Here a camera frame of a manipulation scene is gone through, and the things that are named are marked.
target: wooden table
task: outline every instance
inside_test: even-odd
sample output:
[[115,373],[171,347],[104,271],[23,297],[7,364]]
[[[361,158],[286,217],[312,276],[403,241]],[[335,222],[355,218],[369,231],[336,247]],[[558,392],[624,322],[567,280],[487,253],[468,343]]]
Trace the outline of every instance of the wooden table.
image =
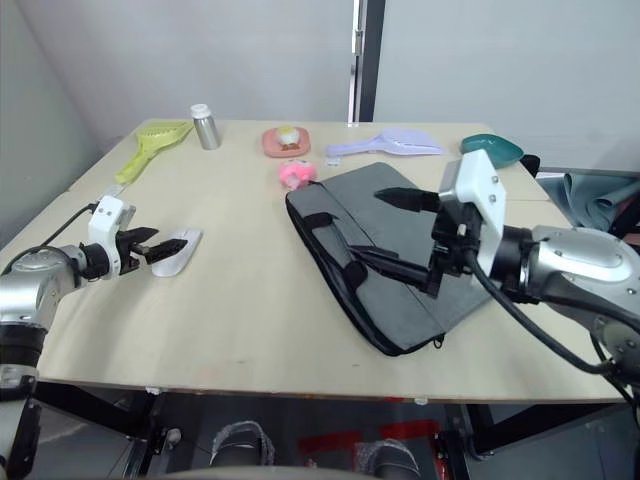
[[[261,133],[278,122],[221,122],[222,146],[200,148],[195,132],[156,157],[121,198],[130,225],[204,230],[188,267],[173,278],[149,268],[69,295],[58,310],[38,368],[55,382],[188,391],[239,391],[455,402],[617,400],[601,378],[579,372],[527,334],[495,303],[427,346],[389,358],[353,328],[298,238],[277,181],[279,161],[262,154]],[[382,124],[301,123],[305,156],[319,179],[383,161],[422,188],[437,190],[460,140],[479,124],[419,124],[448,153],[346,157],[327,167],[324,146],[369,138]],[[52,202],[0,254],[0,264],[36,245],[94,201],[136,150],[126,137]],[[519,164],[500,170],[507,223],[568,225]],[[87,240],[83,217],[56,245]],[[595,361],[587,333],[546,306],[523,309],[574,352]]]

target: pink plate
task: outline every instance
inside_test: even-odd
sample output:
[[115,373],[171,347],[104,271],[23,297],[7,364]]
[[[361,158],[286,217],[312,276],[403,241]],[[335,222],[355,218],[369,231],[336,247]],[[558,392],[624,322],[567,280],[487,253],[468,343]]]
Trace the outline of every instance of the pink plate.
[[267,130],[262,134],[262,149],[264,153],[269,157],[274,158],[287,158],[287,157],[299,157],[304,155],[311,149],[311,140],[309,139],[309,132],[305,128],[296,127],[300,132],[300,141],[298,142],[298,148],[284,149],[284,145],[280,145],[276,136],[277,128]]

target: white wall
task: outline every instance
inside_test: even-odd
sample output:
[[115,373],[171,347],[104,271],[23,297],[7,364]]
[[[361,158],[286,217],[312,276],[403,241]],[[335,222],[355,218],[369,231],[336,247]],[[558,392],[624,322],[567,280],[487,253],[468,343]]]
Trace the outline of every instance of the white wall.
[[20,0],[103,148],[150,117],[346,120],[345,0]]
[[0,248],[98,158],[14,0],[0,0]]
[[391,0],[375,119],[484,122],[545,166],[640,171],[640,2]]

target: pink toy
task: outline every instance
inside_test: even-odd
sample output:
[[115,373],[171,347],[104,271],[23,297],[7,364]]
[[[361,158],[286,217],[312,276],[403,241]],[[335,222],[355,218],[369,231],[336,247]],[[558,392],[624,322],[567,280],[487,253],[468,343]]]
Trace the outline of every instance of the pink toy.
[[290,127],[287,125],[272,128],[262,134],[262,150],[270,157],[299,157],[307,153],[310,149],[311,140],[309,139],[309,132],[302,127]]
[[278,177],[285,187],[295,190],[316,179],[316,167],[306,160],[289,160],[280,165]]

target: teal bowl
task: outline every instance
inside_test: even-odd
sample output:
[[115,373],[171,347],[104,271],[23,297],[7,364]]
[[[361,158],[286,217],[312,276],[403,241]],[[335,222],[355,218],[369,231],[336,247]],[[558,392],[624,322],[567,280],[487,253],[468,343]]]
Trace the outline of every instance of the teal bowl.
[[480,133],[462,140],[460,151],[463,154],[475,150],[485,150],[495,168],[508,167],[524,157],[524,152],[515,143],[490,133]]

